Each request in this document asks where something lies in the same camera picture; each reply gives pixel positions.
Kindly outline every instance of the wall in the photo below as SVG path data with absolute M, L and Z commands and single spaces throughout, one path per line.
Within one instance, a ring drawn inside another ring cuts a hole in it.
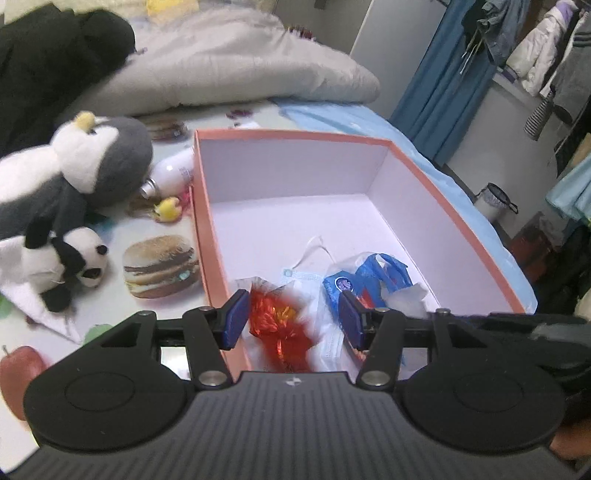
M 285 25 L 303 25 L 319 42 L 349 53 L 371 1 L 326 0 L 320 10 L 314 0 L 279 0 L 275 15 Z
M 382 92 L 368 105 L 378 115 L 392 115 L 445 11 L 434 0 L 374 0 L 369 7 L 351 57 L 380 81 Z
M 536 142 L 523 131 L 538 105 L 520 87 L 500 75 L 491 88 L 449 161 L 454 173 L 474 193 L 488 182 L 501 187 L 519 207 L 519 214 L 503 214 L 499 223 L 513 237 L 538 211 L 546 209 L 545 195 L 556 184 L 553 148 L 567 127 L 552 117 Z

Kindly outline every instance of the logo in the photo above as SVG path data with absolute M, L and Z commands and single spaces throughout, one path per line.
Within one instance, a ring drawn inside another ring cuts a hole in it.
M 285 383 L 290 387 L 297 387 L 299 384 L 301 384 L 301 380 L 297 377 L 292 377 L 289 380 L 286 380 Z
M 335 286 L 339 291 L 353 290 L 353 284 L 347 277 L 339 277 L 335 280 Z

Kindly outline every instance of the gray comforter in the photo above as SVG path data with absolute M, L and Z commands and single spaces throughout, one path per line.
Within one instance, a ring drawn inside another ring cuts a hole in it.
M 379 95 L 378 79 L 348 55 L 291 35 L 277 17 L 254 9 L 133 26 L 138 54 L 82 94 L 66 116 L 142 115 L 273 96 L 371 102 Z

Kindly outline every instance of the red apple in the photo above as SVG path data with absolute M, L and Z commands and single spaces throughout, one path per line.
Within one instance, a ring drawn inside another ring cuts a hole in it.
M 13 353 L 2 349 L 6 356 L 0 360 L 0 391 L 8 408 L 19 420 L 26 420 L 22 405 L 29 383 L 47 369 L 41 355 L 30 346 L 21 346 Z

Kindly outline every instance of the red candy wrapper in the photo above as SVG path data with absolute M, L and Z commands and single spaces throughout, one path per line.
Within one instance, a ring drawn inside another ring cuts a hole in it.
M 251 287 L 250 332 L 261 340 L 265 356 L 276 372 L 310 372 L 306 359 L 314 342 L 298 319 L 304 305 L 284 287 L 269 289 L 265 281 Z

